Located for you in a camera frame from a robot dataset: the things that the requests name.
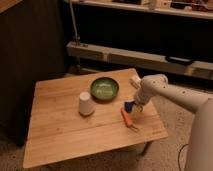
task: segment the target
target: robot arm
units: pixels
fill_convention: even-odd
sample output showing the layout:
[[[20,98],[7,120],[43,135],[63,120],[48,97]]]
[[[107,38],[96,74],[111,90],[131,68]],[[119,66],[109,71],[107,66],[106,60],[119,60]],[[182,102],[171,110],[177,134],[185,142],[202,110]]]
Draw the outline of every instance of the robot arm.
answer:
[[[191,130],[185,171],[213,170],[213,95],[168,84],[165,75],[145,76],[134,95],[135,103],[146,105],[159,94],[196,114]]]

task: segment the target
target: speckled floor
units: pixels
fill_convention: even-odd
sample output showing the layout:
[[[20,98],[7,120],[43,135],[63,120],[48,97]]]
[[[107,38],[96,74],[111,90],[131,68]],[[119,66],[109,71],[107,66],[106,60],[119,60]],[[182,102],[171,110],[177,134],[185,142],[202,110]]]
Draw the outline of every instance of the speckled floor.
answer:
[[[158,113],[168,130],[169,137],[155,141],[148,153],[140,156],[144,145],[113,150],[73,160],[41,166],[29,171],[177,171],[178,151],[188,143],[194,115],[163,97],[153,98]],[[187,148],[182,151],[181,166],[184,167]],[[0,170],[22,170],[24,147],[0,140]]]

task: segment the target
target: orange carrot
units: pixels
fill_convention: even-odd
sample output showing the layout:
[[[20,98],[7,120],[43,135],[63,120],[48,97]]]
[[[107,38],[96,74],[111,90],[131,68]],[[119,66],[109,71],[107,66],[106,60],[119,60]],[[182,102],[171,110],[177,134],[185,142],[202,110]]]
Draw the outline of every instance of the orange carrot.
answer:
[[[121,115],[123,116],[123,120],[125,122],[125,125],[127,127],[132,127],[133,126],[132,119],[131,119],[129,113],[127,113],[126,110],[123,107],[121,108]]]

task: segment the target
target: paper cup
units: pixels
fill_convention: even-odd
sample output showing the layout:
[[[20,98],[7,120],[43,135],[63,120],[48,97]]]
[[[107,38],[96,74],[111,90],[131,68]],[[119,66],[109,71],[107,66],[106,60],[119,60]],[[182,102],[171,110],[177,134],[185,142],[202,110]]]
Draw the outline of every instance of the paper cup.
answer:
[[[79,113],[83,116],[89,116],[94,112],[91,95],[88,92],[82,92],[79,96]]]

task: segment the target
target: bowl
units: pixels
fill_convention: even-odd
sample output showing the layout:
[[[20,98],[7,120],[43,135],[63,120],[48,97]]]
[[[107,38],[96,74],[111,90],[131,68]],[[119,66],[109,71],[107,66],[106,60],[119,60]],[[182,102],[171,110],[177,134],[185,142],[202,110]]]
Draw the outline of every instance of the bowl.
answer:
[[[91,95],[102,101],[109,101],[118,94],[119,85],[110,77],[100,77],[94,80],[90,86]]]

